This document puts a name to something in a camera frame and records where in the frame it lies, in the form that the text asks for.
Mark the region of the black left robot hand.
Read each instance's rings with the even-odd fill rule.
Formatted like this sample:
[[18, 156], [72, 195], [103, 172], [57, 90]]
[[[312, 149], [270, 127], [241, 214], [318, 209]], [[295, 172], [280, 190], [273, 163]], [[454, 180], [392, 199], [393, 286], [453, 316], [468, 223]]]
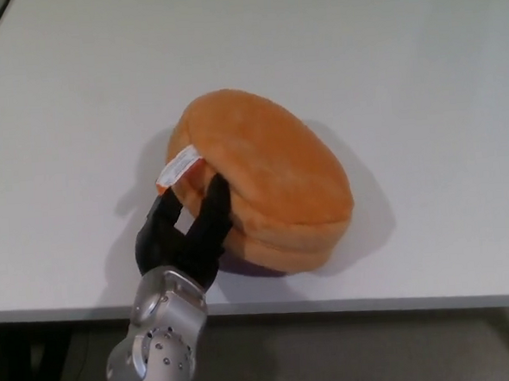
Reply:
[[228, 182], [220, 174], [211, 179], [198, 216], [186, 233], [175, 227], [182, 208], [171, 188], [155, 198], [135, 239], [135, 261], [141, 274], [169, 265], [208, 291], [233, 227]]

